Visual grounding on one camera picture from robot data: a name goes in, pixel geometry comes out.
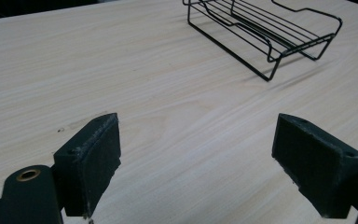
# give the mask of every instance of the metal wire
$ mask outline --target metal wire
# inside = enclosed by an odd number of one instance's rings
[[[294,24],[287,19],[272,14],[271,12],[245,2],[244,0],[182,0],[182,2],[183,5],[188,6],[187,21],[193,28],[208,37],[217,46],[225,50],[266,81],[273,79],[281,59],[294,53],[300,53],[313,61],[319,60],[342,26],[342,20],[334,15],[312,8],[293,10],[276,3],[274,0],[271,0],[273,4],[295,13],[307,10],[334,19],[338,21],[338,27],[333,33],[319,36],[298,24]],[[192,23],[192,9],[195,9],[201,15],[216,22],[240,40],[245,41],[266,55],[268,63],[275,63],[270,75],[266,76],[227,46],[207,34],[200,29],[199,26]],[[322,44],[324,44],[324,46],[317,56],[311,55],[305,51],[305,49]]]

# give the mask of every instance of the light wood tabletop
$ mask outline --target light wood tabletop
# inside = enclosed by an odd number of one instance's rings
[[[270,82],[190,27],[179,0],[1,19],[0,196],[10,174],[52,165],[88,121],[117,112],[122,164],[95,223],[354,223],[353,208],[320,217],[271,149],[287,113],[358,150],[358,5],[281,2],[344,24],[321,60],[287,58]]]

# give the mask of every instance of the rack leg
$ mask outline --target rack leg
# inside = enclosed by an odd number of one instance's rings
[[[322,51],[319,53],[319,55],[318,55],[317,57],[314,57],[314,56],[308,54],[308,53],[305,52],[305,51],[300,51],[300,53],[301,53],[302,55],[304,55],[305,57],[307,57],[307,58],[313,60],[313,61],[318,61],[319,59],[322,58],[322,56],[324,55],[324,52],[326,51],[327,47],[330,45],[330,43],[331,43],[332,40],[333,40],[333,39],[330,39],[330,40],[326,41],[326,43],[325,43],[325,45],[324,45],[324,48],[322,49]]]
[[[223,49],[225,52],[227,52],[228,54],[230,54],[232,57],[234,57],[235,59],[237,59],[240,63],[242,63],[243,65],[245,65],[246,67],[248,67],[250,70],[252,70],[254,73],[256,73],[258,76],[260,76],[261,78],[263,78],[266,81],[271,81],[274,78],[275,72],[277,71],[278,65],[281,62],[281,58],[279,57],[277,58],[277,60],[275,61],[275,65],[271,71],[271,74],[268,76],[264,75],[262,72],[260,72],[258,69],[256,69],[255,67],[253,67],[251,64],[249,64],[248,62],[246,62],[242,57],[240,57],[238,54],[234,53],[231,49],[228,49],[226,46],[224,46],[222,43],[220,43],[218,40],[216,40],[215,38],[211,37],[210,35],[208,35],[207,33],[205,33],[203,30],[201,30],[198,26],[196,26],[195,24],[193,24],[190,21],[190,8],[191,5],[188,5],[188,12],[187,12],[187,22],[188,24],[193,27],[195,30],[197,30],[198,32],[200,32],[202,35],[206,36],[208,39],[210,39],[212,42],[214,42],[217,46],[219,46],[221,49]]]

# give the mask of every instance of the wood grain surface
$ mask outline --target wood grain surface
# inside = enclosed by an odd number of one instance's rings
[[[89,120],[118,112],[122,165],[95,223],[354,223],[354,209],[321,218],[271,148],[288,113],[358,149],[358,5],[282,3],[344,25],[320,61],[287,58],[270,83],[191,28],[178,0],[0,20],[0,195],[10,174],[52,165]]]

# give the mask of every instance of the wooden table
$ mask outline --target wooden table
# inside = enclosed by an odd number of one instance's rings
[[[270,83],[191,28],[181,1],[0,20],[0,195],[11,173],[52,165],[89,120],[118,112],[122,165],[95,223],[354,223],[354,209],[321,218],[271,158],[279,113],[358,149],[358,5],[303,4],[344,26],[320,61],[289,60]]]

